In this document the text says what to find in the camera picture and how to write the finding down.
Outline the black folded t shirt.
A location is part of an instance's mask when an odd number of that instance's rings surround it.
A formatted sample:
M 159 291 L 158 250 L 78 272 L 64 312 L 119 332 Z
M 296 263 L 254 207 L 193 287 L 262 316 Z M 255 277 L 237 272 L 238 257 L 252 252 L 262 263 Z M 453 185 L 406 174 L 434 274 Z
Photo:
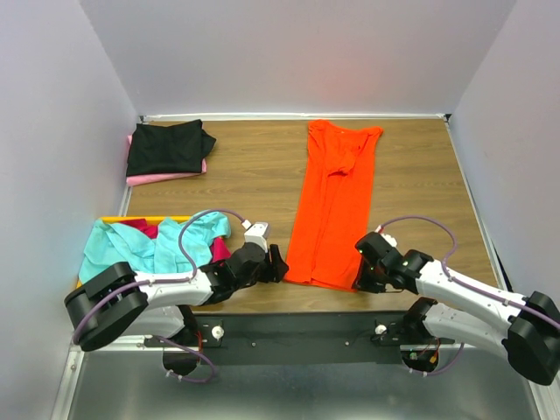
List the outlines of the black folded t shirt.
M 201 120 L 171 126 L 138 124 L 131 136 L 126 175 L 202 173 L 203 160 L 216 142 Z

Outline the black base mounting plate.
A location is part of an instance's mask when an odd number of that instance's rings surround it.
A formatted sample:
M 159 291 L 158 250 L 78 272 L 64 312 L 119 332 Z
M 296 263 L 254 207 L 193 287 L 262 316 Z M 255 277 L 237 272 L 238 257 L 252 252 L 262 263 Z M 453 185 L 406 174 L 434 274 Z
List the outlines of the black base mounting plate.
M 149 347 L 163 347 L 164 366 L 190 373 L 201 351 L 217 367 L 375 362 L 399 364 L 402 347 L 426 347 L 434 339 L 417 324 L 406 325 L 404 311 L 198 314 L 169 339 L 152 336 Z

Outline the aluminium rail frame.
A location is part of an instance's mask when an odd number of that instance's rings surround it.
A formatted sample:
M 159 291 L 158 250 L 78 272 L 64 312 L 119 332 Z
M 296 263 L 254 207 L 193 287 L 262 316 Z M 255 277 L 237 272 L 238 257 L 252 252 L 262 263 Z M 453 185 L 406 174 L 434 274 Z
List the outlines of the aluminium rail frame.
M 66 365 L 52 409 L 51 420 L 67 420 L 69 418 L 84 355 L 84 352 L 78 346 L 71 345 L 69 347 Z

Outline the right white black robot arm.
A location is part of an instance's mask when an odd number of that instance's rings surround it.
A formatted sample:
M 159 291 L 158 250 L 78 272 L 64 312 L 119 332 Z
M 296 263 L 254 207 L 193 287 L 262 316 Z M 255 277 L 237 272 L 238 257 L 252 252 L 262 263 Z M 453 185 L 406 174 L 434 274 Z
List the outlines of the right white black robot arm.
M 470 345 L 505 358 L 525 379 L 549 386 L 559 372 L 559 310 L 547 295 L 496 289 L 448 269 L 396 240 L 371 232 L 355 245 L 360 254 L 353 288 L 383 293 L 388 286 L 417 295 L 401 319 L 377 335 L 398 345 L 437 338 Z

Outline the magenta t shirt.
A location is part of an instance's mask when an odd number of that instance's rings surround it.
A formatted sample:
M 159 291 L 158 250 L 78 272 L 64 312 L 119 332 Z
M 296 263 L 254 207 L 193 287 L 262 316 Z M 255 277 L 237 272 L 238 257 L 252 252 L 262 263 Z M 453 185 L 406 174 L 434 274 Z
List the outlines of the magenta t shirt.
M 141 233 L 146 235 L 149 239 L 155 240 L 158 237 L 158 226 L 164 221 L 164 219 L 164 217 L 156 216 L 135 219 L 123 218 L 119 220 L 117 224 L 135 228 L 136 230 L 139 230 Z M 231 256 L 231 252 L 229 251 L 222 236 L 214 238 L 209 248 L 212 254 L 212 263 L 218 262 L 219 260 L 223 260 Z

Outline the orange t shirt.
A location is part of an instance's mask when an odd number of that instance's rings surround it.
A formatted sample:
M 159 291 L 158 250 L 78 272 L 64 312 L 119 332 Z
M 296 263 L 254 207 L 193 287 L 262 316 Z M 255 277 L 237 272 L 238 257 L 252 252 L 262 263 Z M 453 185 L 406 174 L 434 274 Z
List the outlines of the orange t shirt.
M 348 129 L 327 120 L 308 124 L 307 164 L 284 280 L 350 291 L 368 231 L 375 149 L 383 129 Z

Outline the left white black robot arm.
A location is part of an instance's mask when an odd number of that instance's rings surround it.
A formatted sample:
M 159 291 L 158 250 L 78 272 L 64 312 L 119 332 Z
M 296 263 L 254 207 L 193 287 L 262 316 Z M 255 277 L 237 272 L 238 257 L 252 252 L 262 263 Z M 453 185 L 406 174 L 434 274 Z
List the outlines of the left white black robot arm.
M 145 311 L 215 305 L 257 283 L 279 283 L 288 271 L 276 244 L 263 249 L 252 242 L 187 273 L 141 273 L 117 262 L 65 297 L 73 343 L 85 352 L 101 349 L 128 335 Z

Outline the teal t shirt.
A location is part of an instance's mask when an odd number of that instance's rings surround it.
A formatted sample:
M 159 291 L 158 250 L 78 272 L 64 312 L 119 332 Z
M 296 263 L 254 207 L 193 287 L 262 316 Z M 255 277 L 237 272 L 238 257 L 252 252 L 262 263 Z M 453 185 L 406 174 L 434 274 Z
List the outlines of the teal t shirt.
M 228 217 L 222 213 L 207 214 L 191 225 L 166 217 L 153 238 L 136 227 L 97 220 L 84 248 L 78 278 L 85 284 L 120 262 L 127 262 L 136 272 L 186 273 L 210 263 L 214 240 L 230 235 Z

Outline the pink folded t shirt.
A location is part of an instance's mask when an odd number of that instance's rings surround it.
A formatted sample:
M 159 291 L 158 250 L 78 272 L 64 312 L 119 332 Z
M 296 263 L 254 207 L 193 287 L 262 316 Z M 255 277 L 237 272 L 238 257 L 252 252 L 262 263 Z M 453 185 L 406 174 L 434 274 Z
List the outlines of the pink folded t shirt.
M 195 155 L 201 156 L 201 172 L 152 173 L 128 176 L 126 178 L 127 186 L 140 186 L 166 180 L 190 178 L 203 175 L 207 172 L 206 156 L 208 156 L 212 152 L 215 146 L 214 137 L 205 136 L 204 134 L 196 134 L 193 138 L 190 138 L 189 136 L 187 136 L 186 138 L 183 138 L 182 136 L 174 136 L 170 138 L 167 143 L 175 149 L 178 149 L 179 146 L 192 146 L 194 149 L 199 148 L 200 152 L 196 152 Z

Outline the yellow plastic bin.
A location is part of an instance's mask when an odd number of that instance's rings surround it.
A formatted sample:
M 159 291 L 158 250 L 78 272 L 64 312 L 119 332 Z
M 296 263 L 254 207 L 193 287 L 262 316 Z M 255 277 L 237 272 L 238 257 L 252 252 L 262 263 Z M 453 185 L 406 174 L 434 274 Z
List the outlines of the yellow plastic bin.
M 94 222 L 87 239 L 78 279 L 84 284 L 113 263 L 129 263 L 133 270 L 155 273 L 159 225 L 180 224 L 190 216 L 106 216 Z

